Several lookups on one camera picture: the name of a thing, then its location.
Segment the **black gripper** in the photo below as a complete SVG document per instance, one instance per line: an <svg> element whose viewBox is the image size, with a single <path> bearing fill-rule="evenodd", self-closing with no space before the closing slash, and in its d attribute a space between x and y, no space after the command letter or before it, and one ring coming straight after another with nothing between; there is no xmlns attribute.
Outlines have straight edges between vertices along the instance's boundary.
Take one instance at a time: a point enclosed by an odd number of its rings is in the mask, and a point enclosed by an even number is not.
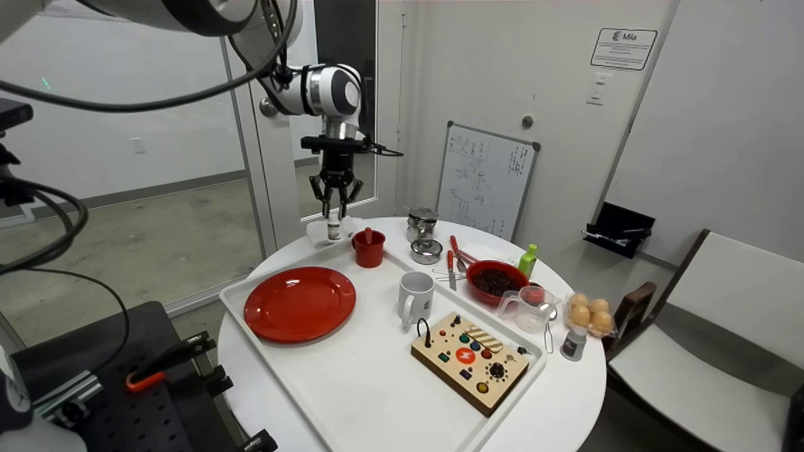
<svg viewBox="0 0 804 452"><path fill-rule="evenodd" d="M322 220L330 220L332 193L339 193L339 220L347 220L351 202L361 192L361 182L354 177L357 154L403 159L403 151L388 148L372 139L305 137L301 145L322 156L320 174L308 179Z"/></svg>

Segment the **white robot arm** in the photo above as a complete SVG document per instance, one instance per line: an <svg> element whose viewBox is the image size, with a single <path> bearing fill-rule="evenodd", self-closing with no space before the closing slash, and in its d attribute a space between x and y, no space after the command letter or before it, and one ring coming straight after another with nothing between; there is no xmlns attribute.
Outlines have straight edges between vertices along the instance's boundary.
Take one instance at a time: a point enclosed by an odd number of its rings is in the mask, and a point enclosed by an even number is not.
<svg viewBox="0 0 804 452"><path fill-rule="evenodd" d="M322 168L308 179L311 193L324 220L342 222L349 203L361 192L354 177L357 154L393 156L393 148L376 144L361 132L361 74L347 64L291 65L291 46L298 0L79 0L80 6L130 24L189 31L203 38L226 38L242 59L246 74L195 93L144 100L144 104L97 104L42 93L3 80L4 93L51 105L94 114L146 114L207 100L256 80L267 104L285 117L320 117L320 137L305 137L301 145L322 156Z"/></svg>

